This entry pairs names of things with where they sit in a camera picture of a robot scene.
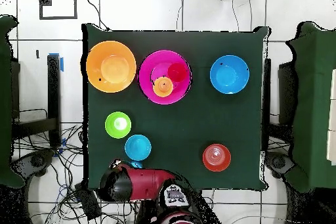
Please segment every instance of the blue bowl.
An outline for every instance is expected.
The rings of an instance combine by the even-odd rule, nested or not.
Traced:
[[[238,93],[249,81],[249,68],[240,57],[222,56],[211,67],[210,80],[221,93]]]
[[[125,143],[126,155],[132,160],[141,161],[150,155],[152,146],[146,136],[132,135]]]

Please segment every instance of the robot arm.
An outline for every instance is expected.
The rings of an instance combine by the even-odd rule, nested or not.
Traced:
[[[118,160],[103,175],[97,195],[109,202],[142,201],[136,224],[203,224],[209,218],[207,213],[215,215],[178,175],[133,168]]]

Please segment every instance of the bowl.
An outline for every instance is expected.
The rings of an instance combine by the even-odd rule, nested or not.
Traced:
[[[126,155],[135,161],[141,161],[146,159],[150,155],[152,146],[146,136],[132,135],[125,143]]]
[[[105,130],[113,138],[124,138],[131,131],[131,120],[125,113],[113,112],[106,118]]]
[[[249,68],[240,57],[222,56],[213,63],[210,80],[213,87],[221,93],[238,93],[249,81]]]
[[[173,91],[173,82],[168,77],[159,77],[153,84],[153,91],[159,97],[168,97]]]
[[[212,144],[203,152],[203,163],[210,171],[223,171],[230,165],[230,162],[231,153],[224,145]]]
[[[176,62],[168,67],[168,77],[173,82],[182,82],[188,77],[188,71],[184,64]]]
[[[173,64],[181,65],[186,71],[186,77],[181,82],[173,82],[170,95],[161,97],[154,93],[153,84],[160,77],[168,76],[168,69]],[[192,73],[187,62],[176,52],[160,50],[149,54],[138,72],[138,83],[141,91],[152,102],[157,104],[173,104],[187,94],[192,82]]]
[[[137,65],[132,51],[118,41],[103,41],[87,56],[87,77],[93,87],[116,93],[133,81]]]

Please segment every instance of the magenta bowl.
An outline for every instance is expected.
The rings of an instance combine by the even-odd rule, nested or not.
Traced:
[[[188,72],[181,82],[173,82],[173,91],[167,97],[159,97],[153,91],[157,78],[168,76],[168,68],[172,64],[181,64]],[[148,55],[138,71],[138,83],[142,92],[154,103],[172,104],[179,101],[188,92],[192,82],[192,73],[187,62],[176,52],[160,50]]]

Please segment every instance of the dark green fabric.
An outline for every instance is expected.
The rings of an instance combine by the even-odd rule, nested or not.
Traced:
[[[103,93],[89,85],[89,186],[98,187],[100,178],[114,158],[130,160],[124,145],[134,134],[152,143],[145,168],[177,171],[197,189],[255,189],[259,180],[261,151],[261,83],[263,38],[257,33],[227,32],[103,32],[87,24],[89,50],[101,41],[122,42],[132,50],[137,68],[152,52],[162,49],[181,54],[192,68],[192,86],[186,96],[171,105],[149,101],[137,80],[118,93]],[[235,95],[223,95],[211,85],[214,61],[223,55],[237,55],[250,69],[247,86]],[[105,131],[106,117],[115,111],[129,115],[130,134],[113,139]],[[221,143],[232,154],[230,166],[211,172],[202,153],[212,143]]]
[[[286,179],[299,192],[316,187],[336,188],[336,166],[327,160],[331,74],[336,68],[336,32],[311,22],[290,41],[296,54],[298,104],[293,121],[293,159],[298,166]]]
[[[0,184],[14,188],[24,185],[21,176],[9,167],[12,155],[12,51],[7,34],[17,24],[12,16],[0,16]]]

